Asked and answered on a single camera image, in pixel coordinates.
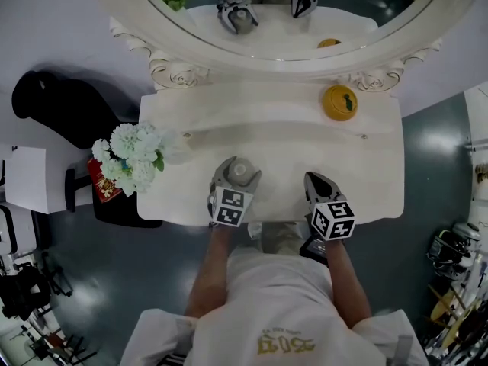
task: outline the black and white marker cube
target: black and white marker cube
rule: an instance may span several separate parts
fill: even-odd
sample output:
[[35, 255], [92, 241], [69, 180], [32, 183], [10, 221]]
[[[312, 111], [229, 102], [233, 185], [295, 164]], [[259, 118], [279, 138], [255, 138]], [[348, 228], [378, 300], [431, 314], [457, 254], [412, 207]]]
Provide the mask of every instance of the black and white marker cube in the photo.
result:
[[253, 197], [254, 195], [249, 193], [215, 187], [211, 198], [212, 221], [228, 226], [239, 226]]
[[347, 201], [316, 204], [313, 208], [312, 226], [325, 240], [351, 237], [355, 222]]

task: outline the white tabletop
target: white tabletop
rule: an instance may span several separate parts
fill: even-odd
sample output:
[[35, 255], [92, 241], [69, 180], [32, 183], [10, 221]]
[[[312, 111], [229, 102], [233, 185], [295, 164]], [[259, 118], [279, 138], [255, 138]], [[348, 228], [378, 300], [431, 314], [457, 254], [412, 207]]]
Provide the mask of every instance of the white tabletop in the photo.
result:
[[147, 220], [202, 226], [206, 199], [220, 163], [239, 156], [262, 170], [249, 221], [300, 221], [308, 213], [307, 171], [331, 178], [358, 223], [403, 212], [403, 131], [396, 99], [357, 91], [358, 113], [349, 122], [330, 120], [319, 100], [322, 85], [215, 84], [145, 96], [140, 120], [190, 132], [191, 158], [165, 165], [151, 190], [138, 194]]

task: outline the black chair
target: black chair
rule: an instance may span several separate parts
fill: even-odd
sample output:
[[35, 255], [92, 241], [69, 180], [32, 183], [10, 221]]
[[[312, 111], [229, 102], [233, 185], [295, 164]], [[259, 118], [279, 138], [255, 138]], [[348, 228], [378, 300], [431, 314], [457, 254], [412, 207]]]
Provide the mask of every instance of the black chair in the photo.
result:
[[[35, 285], [39, 292], [32, 293], [31, 289]], [[27, 264], [21, 267], [17, 275], [0, 277], [0, 298], [4, 304], [2, 312], [5, 317], [19, 316], [25, 321], [34, 310], [50, 302], [51, 290], [46, 277]]]
[[[120, 125], [102, 96], [82, 80], [58, 80], [49, 72], [29, 71], [15, 86], [12, 107], [19, 118], [32, 118], [49, 127], [80, 149], [90, 149], [101, 138], [108, 140]], [[77, 178], [75, 169], [65, 176], [66, 209], [74, 212], [75, 192], [92, 184], [90, 175]], [[95, 217], [122, 226], [157, 228], [159, 220], [143, 220], [137, 213], [136, 194], [124, 194], [102, 204], [93, 191]]]

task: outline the white vanity table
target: white vanity table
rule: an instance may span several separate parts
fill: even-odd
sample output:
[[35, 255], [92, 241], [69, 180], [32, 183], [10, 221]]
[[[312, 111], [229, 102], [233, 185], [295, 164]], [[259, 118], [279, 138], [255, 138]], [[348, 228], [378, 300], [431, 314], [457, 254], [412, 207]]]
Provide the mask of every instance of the white vanity table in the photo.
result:
[[[285, 6], [253, 5], [261, 23], [238, 37], [222, 27], [214, 5], [174, 12], [162, 0], [100, 1], [115, 18], [114, 37], [149, 59], [159, 92], [143, 97], [140, 120], [176, 129], [193, 149], [138, 195], [139, 214], [205, 225], [210, 179], [231, 156], [263, 172], [247, 221], [303, 220], [306, 171], [334, 180], [359, 223], [401, 215], [403, 131], [389, 90], [410, 63], [439, 51], [439, 37], [473, 0], [415, 0], [379, 28], [335, 8], [319, 6], [295, 21]], [[341, 43], [317, 49], [324, 38]], [[321, 108], [334, 84], [358, 96], [348, 122]]]

